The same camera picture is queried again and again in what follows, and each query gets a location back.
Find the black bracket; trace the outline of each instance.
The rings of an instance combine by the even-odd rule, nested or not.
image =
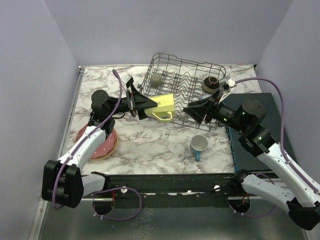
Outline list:
[[[43,200],[52,201],[55,181],[61,166],[59,161],[52,160],[44,165],[41,192]],[[55,202],[74,209],[80,203],[83,194],[84,186],[80,169],[74,165],[66,165],[56,189]]]
[[[188,208],[188,207],[216,207],[228,208],[228,197],[243,196],[241,188],[235,189],[231,180],[234,174],[156,174],[156,175],[105,175],[103,189],[126,186],[137,190],[143,199],[143,208]],[[115,208],[136,208],[139,204],[134,192],[115,191]],[[98,193],[95,198],[110,198],[111,193]],[[110,210],[110,202],[95,201],[98,214]]]
[[[212,112],[218,105],[219,97],[221,95],[221,91],[217,90],[210,97],[190,102],[187,107],[183,108],[183,111],[198,124],[201,124],[205,119],[205,116]]]
[[[142,95],[134,86],[134,79],[132,76],[127,75],[125,79],[128,79],[126,83],[126,96],[121,98],[120,105],[115,111],[118,113],[130,112],[133,117],[136,117],[136,112],[138,112],[139,119],[148,118],[145,114],[145,109],[157,107],[158,104]],[[118,98],[110,97],[106,91],[100,89],[95,91],[91,96],[91,117],[99,121],[103,121],[111,113],[117,104]]]
[[[312,230],[320,223],[320,203],[316,202],[314,207],[303,207],[297,198],[287,201],[289,207],[289,217],[295,224],[305,230]]]

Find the black mat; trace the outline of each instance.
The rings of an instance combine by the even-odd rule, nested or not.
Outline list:
[[[258,101],[260,101],[263,108],[267,112],[267,115],[263,119],[261,124],[264,127],[266,127],[271,133],[273,133],[273,135],[277,138],[277,140],[280,140],[281,118],[271,93],[231,94],[229,97],[227,97],[224,100],[224,103],[227,106],[236,110],[238,109],[241,102],[245,98],[249,98],[252,95]],[[240,169],[246,169],[249,171],[259,171],[259,172],[271,171],[271,169],[268,166],[266,166],[264,163],[259,161],[256,157],[253,157],[240,145],[240,143],[238,142],[240,135],[236,131],[230,128],[228,129],[228,131],[229,131],[229,138],[231,142],[231,151],[232,151],[232,157],[234,161],[234,169],[236,172],[239,171]],[[287,153],[292,157],[294,161],[297,161],[294,151],[289,142],[288,136],[286,134],[286,131],[284,131],[284,149],[287,151]]]

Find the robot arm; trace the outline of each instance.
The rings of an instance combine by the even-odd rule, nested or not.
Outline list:
[[[210,123],[215,119],[239,132],[242,147],[272,169],[289,188],[275,186],[253,174],[242,172],[238,181],[243,190],[279,206],[297,225],[311,230],[320,222],[320,184],[288,154],[288,159],[285,159],[280,144],[268,129],[260,125],[267,113],[259,101],[253,97],[245,99],[237,110],[233,110],[221,101],[229,95],[224,92],[229,90],[228,85],[220,89],[211,97],[189,103],[183,111],[199,124],[203,120]]]
[[[130,112],[133,117],[138,115],[140,120],[148,118],[144,110],[157,107],[158,104],[136,90],[132,76],[126,75],[122,81],[126,82],[126,97],[121,99],[115,113]],[[55,202],[57,204],[75,208],[82,197],[106,187],[106,178],[101,174],[91,173],[82,176],[81,172],[97,147],[111,134],[115,120],[110,118],[94,134],[89,136],[89,133],[107,118],[115,108],[118,99],[109,97],[104,90],[97,90],[92,94],[91,100],[92,112],[85,133],[65,155],[61,156],[57,161],[49,160],[44,166],[41,192],[44,200],[52,200],[54,184],[63,164],[66,165],[59,178],[55,194]]]

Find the wire dish rack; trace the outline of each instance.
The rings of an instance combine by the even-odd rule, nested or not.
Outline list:
[[[159,87],[152,87],[150,84],[153,74],[161,75],[162,83]],[[188,103],[208,94],[201,86],[202,81],[208,76],[214,76],[219,80],[226,76],[226,69],[218,64],[200,63],[170,54],[156,53],[140,86],[140,92],[147,97],[173,93],[176,116],[172,123],[210,132],[222,125],[217,121],[198,124],[183,112]]]

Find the cable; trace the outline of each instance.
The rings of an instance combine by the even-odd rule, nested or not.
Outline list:
[[[126,84],[121,80],[121,87],[122,87],[122,91],[126,92],[127,91],[127,86]]]
[[[286,163],[295,171],[296,174],[299,175],[300,178],[303,179],[303,181],[316,193],[316,194],[320,194],[319,193],[319,189],[317,187],[315,187],[303,174],[302,172],[300,172],[296,166],[293,164],[292,160],[290,160],[287,156],[287,153],[285,151],[284,148],[284,135],[285,135],[285,101],[284,101],[284,97],[280,91],[280,88],[276,85],[275,82],[267,79],[267,78],[262,78],[262,77],[249,77],[249,78],[244,78],[238,81],[235,81],[236,84],[242,83],[242,82],[246,82],[246,81],[251,81],[251,80],[259,80],[259,81],[265,81],[268,82],[270,84],[272,84],[275,89],[277,90],[279,97],[280,97],[280,101],[281,101],[281,129],[280,129],[280,150],[281,153],[286,161]]]
[[[257,176],[257,177],[258,177],[258,176],[264,176],[265,178],[269,179],[269,181],[270,181],[273,185],[275,185],[274,181],[272,181],[272,179],[271,179],[270,177],[268,177],[267,175],[265,175],[264,173],[261,173],[261,172],[260,172],[260,173],[257,173],[256,176]],[[234,212],[235,214],[239,214],[239,215],[241,215],[242,217],[251,218],[251,219],[259,219],[259,218],[267,217],[267,216],[273,214],[273,213],[276,211],[276,209],[277,209],[277,206],[274,205],[273,208],[272,208],[270,211],[268,211],[267,213],[264,213],[264,214],[261,214],[261,215],[250,215],[250,214],[244,214],[244,213],[241,213],[241,212],[236,211],[236,210],[231,206],[231,204],[229,204],[229,207],[233,210],[233,212]]]
[[[130,219],[133,219],[135,218],[136,216],[138,216],[138,214],[141,212],[141,209],[142,209],[142,198],[139,194],[139,192],[131,187],[116,187],[116,188],[111,188],[111,189],[108,189],[108,190],[103,190],[103,191],[96,191],[95,194],[104,194],[104,193],[108,193],[108,192],[112,192],[112,191],[116,191],[116,190],[121,190],[121,189],[127,189],[127,190],[130,190],[130,191],[133,191],[135,194],[137,194],[138,198],[139,198],[139,208],[138,210],[132,215],[132,216],[129,216],[129,217],[124,217],[124,218],[116,218],[116,217],[111,217],[111,216],[106,216],[106,215],[99,215],[97,214],[96,212],[96,209],[95,209],[95,205],[93,205],[92,209],[94,211],[94,217],[95,216],[98,216],[102,219],[110,219],[110,220],[115,220],[115,221],[127,221],[127,220],[130,220]]]
[[[125,117],[126,113],[123,112],[123,115],[122,116],[113,116],[112,118],[113,119],[123,119]]]
[[[61,209],[63,206],[56,206],[56,193],[57,193],[57,188],[58,188],[58,183],[59,183],[59,179],[61,177],[61,174],[65,168],[65,166],[67,165],[67,163],[72,159],[72,157],[75,155],[75,153],[77,152],[77,150],[82,146],[82,144],[92,135],[94,134],[94,132],[96,130],[98,130],[99,128],[101,128],[112,116],[113,114],[116,112],[117,108],[119,107],[120,101],[121,101],[121,96],[122,96],[122,81],[121,78],[119,76],[119,74],[117,73],[117,71],[115,69],[112,70],[113,75],[119,80],[119,84],[120,84],[120,93],[119,93],[119,98],[118,101],[116,102],[116,105],[114,107],[114,109],[112,110],[112,112],[110,113],[110,115],[103,120],[103,122],[101,122],[95,129],[93,129],[88,135],[86,135],[74,148],[74,150],[70,153],[70,156],[68,156],[65,160],[65,162],[62,164],[62,166],[59,169],[59,172],[56,176],[55,182],[54,182],[54,186],[53,186],[53,191],[52,191],[52,206],[55,210],[59,210]]]

